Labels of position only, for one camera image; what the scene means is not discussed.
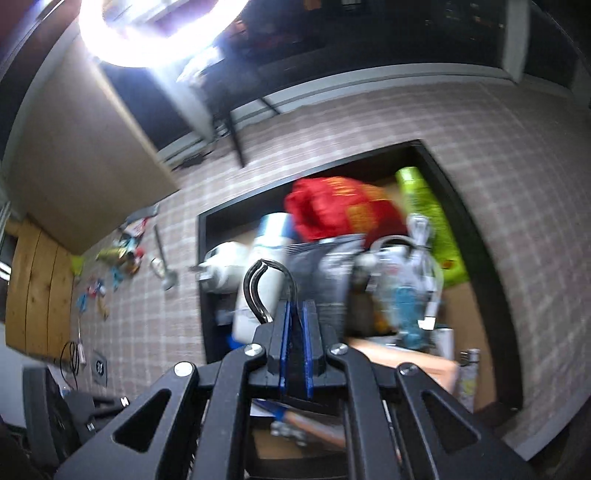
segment red bag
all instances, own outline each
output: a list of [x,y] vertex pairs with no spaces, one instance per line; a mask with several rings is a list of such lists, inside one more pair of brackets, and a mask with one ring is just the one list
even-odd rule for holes
[[385,235],[406,235],[404,220],[386,192],[344,177],[302,179],[285,198],[295,229],[307,242],[367,233],[366,245]]

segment green bag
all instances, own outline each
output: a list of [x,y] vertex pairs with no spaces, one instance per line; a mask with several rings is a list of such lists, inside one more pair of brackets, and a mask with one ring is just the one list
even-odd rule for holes
[[396,180],[402,192],[404,208],[409,213],[420,213],[431,220],[435,231],[431,253],[443,270],[445,287],[469,280],[452,229],[447,223],[441,205],[433,195],[417,167],[405,167],[396,172]]

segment screw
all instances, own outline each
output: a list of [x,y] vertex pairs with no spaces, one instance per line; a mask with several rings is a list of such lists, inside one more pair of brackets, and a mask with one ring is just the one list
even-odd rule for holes
[[344,355],[349,351],[349,347],[344,343],[336,343],[330,347],[330,353],[333,355]]
[[258,343],[251,343],[244,347],[244,353],[248,356],[255,356],[262,352],[262,347]]
[[415,364],[402,364],[400,365],[400,373],[405,377],[411,377],[418,372],[418,367]]
[[179,362],[174,366],[174,373],[177,377],[186,377],[193,372],[193,366],[189,362]]

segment floor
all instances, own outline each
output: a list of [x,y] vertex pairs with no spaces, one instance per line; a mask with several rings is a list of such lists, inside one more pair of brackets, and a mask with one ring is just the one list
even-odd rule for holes
[[[590,243],[581,243],[588,240],[585,226],[591,221],[584,187],[591,181],[584,168],[591,151],[589,125],[588,117],[564,99],[477,82],[368,92],[250,125],[240,132],[246,168],[238,167],[229,143],[220,141],[203,164],[177,174],[181,190],[161,202],[156,221],[169,263],[180,273],[179,288],[163,293],[160,281],[143,266],[132,281],[109,292],[107,321],[89,304],[82,317],[86,350],[108,358],[108,391],[130,397],[179,360],[202,364],[196,279],[188,271],[196,262],[196,216],[314,166],[420,138],[469,207],[508,292],[525,408],[505,438],[512,445],[523,442],[541,430],[565,396],[572,397],[591,379],[584,360],[589,355],[584,342],[589,291],[575,303],[558,294],[579,291],[591,281],[591,267],[584,261],[591,255]],[[143,241],[148,255],[155,252],[152,225]],[[533,243],[534,235],[546,241]],[[577,248],[566,248],[572,239],[580,240]],[[106,238],[87,252],[85,278],[100,275],[111,284],[106,268],[93,260],[111,241]],[[558,293],[544,297],[544,292]],[[558,316],[568,322],[568,336],[556,326]],[[73,337],[75,325],[73,313]],[[101,391],[88,369],[80,383]]]

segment black tray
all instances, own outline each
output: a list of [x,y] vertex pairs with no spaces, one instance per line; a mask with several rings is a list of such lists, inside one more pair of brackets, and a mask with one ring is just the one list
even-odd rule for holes
[[[197,217],[197,263],[216,245],[256,228],[264,215],[284,211],[283,200],[293,183],[303,177],[343,176],[373,183],[391,178],[402,167],[417,167],[447,216],[468,274],[491,349],[497,401],[478,412],[490,426],[504,423],[522,408],[521,361],[509,304],[492,258],[466,206],[443,170],[420,140],[379,148],[343,158],[279,180],[237,197]],[[218,361],[228,353],[231,326],[219,327],[214,318],[219,296],[199,285],[201,322],[206,360]]]

